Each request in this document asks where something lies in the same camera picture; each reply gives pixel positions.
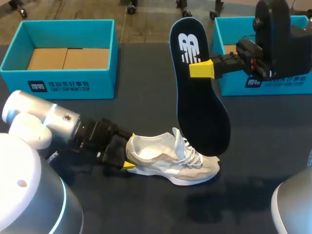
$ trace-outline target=shoe tongue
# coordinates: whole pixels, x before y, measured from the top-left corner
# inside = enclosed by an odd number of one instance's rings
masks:
[[[175,154],[178,160],[185,158],[185,142],[178,128],[172,128],[175,135]]]

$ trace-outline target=shoe sole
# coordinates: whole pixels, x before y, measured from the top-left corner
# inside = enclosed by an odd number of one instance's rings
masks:
[[[195,184],[200,184],[203,182],[206,182],[210,179],[212,179],[215,175],[211,175],[210,177],[204,178],[204,179],[198,179],[198,180],[182,180],[182,179],[177,179],[173,176],[169,176],[165,173],[153,170],[153,169],[148,169],[148,168],[143,168],[140,166],[136,166],[132,169],[128,169],[128,172],[135,173],[138,175],[143,175],[143,176],[163,176],[170,180],[173,184],[178,185],[178,186],[190,186],[190,185],[195,185]]]

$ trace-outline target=white sneaker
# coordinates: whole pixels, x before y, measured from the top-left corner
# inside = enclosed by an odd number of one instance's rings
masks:
[[[176,185],[194,185],[214,177],[219,159],[198,153],[172,129],[175,136],[164,133],[159,136],[132,136],[126,146],[127,158],[136,166],[128,171],[145,176],[159,175]]]

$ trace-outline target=floor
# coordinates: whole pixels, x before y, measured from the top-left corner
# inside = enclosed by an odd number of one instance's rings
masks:
[[[228,0],[223,16],[251,16],[255,4],[250,0]],[[249,5],[231,2],[247,2]],[[173,23],[181,18],[176,0],[138,0],[135,15],[126,14],[126,0],[23,0],[27,20],[114,19],[119,42],[153,43],[167,42]],[[188,8],[194,17],[205,25],[211,37],[213,22],[209,10],[213,0],[188,0]],[[8,4],[0,6],[0,44],[9,44],[19,23],[19,12]]]

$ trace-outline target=wheel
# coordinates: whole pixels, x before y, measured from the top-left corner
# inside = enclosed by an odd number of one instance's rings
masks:
[[[127,12],[128,12],[129,15],[133,15],[136,12],[136,10],[137,10],[136,7],[133,6],[133,5],[128,5],[127,6]]]
[[[185,17],[192,17],[193,15],[191,14],[190,10],[187,10],[187,9],[183,9],[182,10],[182,17],[185,18]]]
[[[18,5],[13,1],[9,1],[9,5],[11,6],[12,10],[17,10],[18,8]]]
[[[20,13],[20,16],[21,16],[23,19],[27,18],[27,12],[26,12],[26,10],[25,10],[24,8],[20,9],[20,10],[19,10],[19,13]]]
[[[217,13],[215,11],[211,11],[209,14],[209,17],[211,18],[211,20],[215,20],[216,16],[217,16]]]

